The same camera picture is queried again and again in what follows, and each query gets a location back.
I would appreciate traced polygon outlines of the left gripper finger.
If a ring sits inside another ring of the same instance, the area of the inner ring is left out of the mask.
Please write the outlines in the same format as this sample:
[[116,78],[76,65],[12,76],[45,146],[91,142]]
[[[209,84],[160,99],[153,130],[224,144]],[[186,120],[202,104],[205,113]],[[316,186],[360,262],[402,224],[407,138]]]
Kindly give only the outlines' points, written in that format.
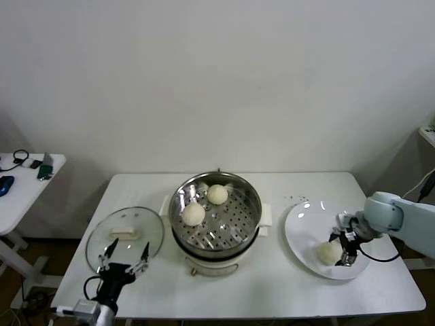
[[97,272],[102,272],[109,269],[109,261],[116,249],[117,244],[118,238],[116,238],[108,247],[105,248],[102,255],[99,255],[99,266],[97,268]]
[[126,273],[130,275],[142,275],[146,269],[148,268],[148,259],[149,259],[149,249],[150,249],[150,243],[147,242],[140,260],[132,265],[131,267],[126,269]]

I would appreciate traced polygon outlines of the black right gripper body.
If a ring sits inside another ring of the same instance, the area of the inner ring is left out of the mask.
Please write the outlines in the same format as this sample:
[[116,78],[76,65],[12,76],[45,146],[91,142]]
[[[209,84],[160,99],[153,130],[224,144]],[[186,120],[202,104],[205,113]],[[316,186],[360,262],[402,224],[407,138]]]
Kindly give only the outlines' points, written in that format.
[[342,246],[343,259],[355,259],[360,248],[360,238],[350,228],[342,228],[339,233],[339,240]]

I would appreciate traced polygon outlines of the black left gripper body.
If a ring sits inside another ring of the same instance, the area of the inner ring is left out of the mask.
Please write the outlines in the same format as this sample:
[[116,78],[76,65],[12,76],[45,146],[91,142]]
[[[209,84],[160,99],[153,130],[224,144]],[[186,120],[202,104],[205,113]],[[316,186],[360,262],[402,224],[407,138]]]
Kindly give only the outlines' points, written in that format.
[[115,304],[125,285],[135,281],[135,275],[128,269],[131,265],[109,263],[108,267],[99,273],[102,285],[98,290],[98,303]]

